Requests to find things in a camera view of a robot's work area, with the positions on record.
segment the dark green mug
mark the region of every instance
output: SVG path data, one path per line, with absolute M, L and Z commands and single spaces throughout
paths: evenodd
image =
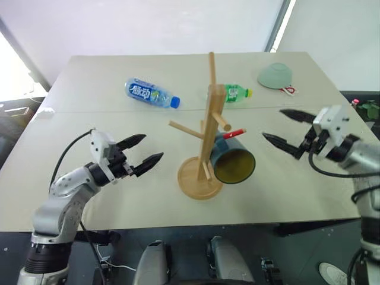
M 226 184 L 236 184 L 249 178 L 255 170 L 256 160 L 236 138 L 224 139 L 217 134 L 210 156 L 215 177 Z

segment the shoe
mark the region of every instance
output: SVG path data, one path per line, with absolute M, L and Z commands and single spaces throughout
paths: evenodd
M 330 263 L 320 263 L 319 273 L 329 285 L 347 285 L 347 274 Z M 351 285 L 355 285 L 354 278 L 351 278 Z

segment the blue bottle cap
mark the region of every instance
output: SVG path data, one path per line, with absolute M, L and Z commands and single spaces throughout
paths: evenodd
M 173 96 L 172 101 L 170 101 L 170 107 L 177 109 L 179 106 L 179 102 L 181 102 L 180 98 Z

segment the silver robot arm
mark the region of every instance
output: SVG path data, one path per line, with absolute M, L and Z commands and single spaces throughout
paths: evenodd
M 106 133 L 91 132 L 91 153 L 95 163 L 77 168 L 50 186 L 49 198 L 33 216 L 34 231 L 25 267 L 18 285 L 64 284 L 68 275 L 68 259 L 86 203 L 100 188 L 129 175 L 139 177 L 150 170 L 163 153 L 145 159 L 137 167 L 130 166 L 122 152 L 138 144 L 145 135 L 133 135 L 119 143 Z
M 351 199 L 357 205 L 362 220 L 362 248 L 357 258 L 352 260 L 359 259 L 356 262 L 356 284 L 380 284 L 380 144 L 369 145 L 354 135 L 345 136 L 350 118 L 342 106 L 326 107 L 317 116 L 293 109 L 280 112 L 298 122 L 312 124 L 312 127 L 298 147 L 276 135 L 263 133 L 271 144 L 296 159 L 309 152 L 310 165 L 319 173 L 353 179 L 354 194 Z M 313 163 L 314 154 L 338 163 L 349 174 L 339 175 L 319 169 Z

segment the table surface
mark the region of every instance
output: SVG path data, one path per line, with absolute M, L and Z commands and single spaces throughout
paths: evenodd
M 256 70 L 264 61 L 264 65 L 277 61 L 294 63 L 293 81 L 299 89 L 295 97 L 260 87 L 252 74 L 247 76 L 250 68 Z M 234 68 L 221 68 L 228 62 L 242 67 L 241 79 Z M 182 72 L 180 66 L 184 63 L 186 69 Z M 309 167 L 306 156 L 295 160 L 261 135 L 262 132 L 277 134 L 298 145 L 310 126 L 286 118 L 280 109 L 293 105 L 316 114 L 326 104 L 343 103 L 351 118 L 349 131 L 368 143 L 379 143 L 311 58 L 305 53 L 231 54 L 216 55 L 216 64 L 219 82 L 234 81 L 254 90 L 252 101 L 247 100 L 239 107 L 230 105 L 223 112 L 233 129 L 248 130 L 239 140 L 256 158 L 257 166 L 249 179 L 237 185 L 225 185 L 216 197 L 206 201 L 187 197 L 178 186 L 177 171 L 185 159 L 198 154 L 200 142 L 167 123 L 174 120 L 199 129 L 205 109 L 203 91 L 208 84 L 207 71 L 200 66 L 207 69 L 206 55 L 74 57 L 43 103 L 43 107 L 53 107 L 56 113 L 50 118 L 34 117 L 0 171 L 0 231 L 32 229 L 33 211 L 48 197 L 49 180 L 58 157 L 75 137 L 94 126 L 109 132 L 117 141 L 132 134 L 147 134 L 140 144 L 125 152 L 132 165 L 153 153 L 163 151 L 164 156 L 140 178 L 125 178 L 116 185 L 105 186 L 85 208 L 83 222 L 89 229 L 358 217 L 350 201 L 353 185 L 349 179 L 320 175 Z M 178 110 L 165 110 L 126 97 L 123 83 L 131 76 L 165 87 L 167 84 L 176 94 L 175 90 L 183 90 L 180 94 L 183 104 Z M 199 90 L 199 97 L 183 88 L 186 82 L 192 90 Z M 90 161 L 90 142 L 84 138 L 66 155 L 58 174 Z M 316 163 L 323 169 L 342 173 L 330 161 Z

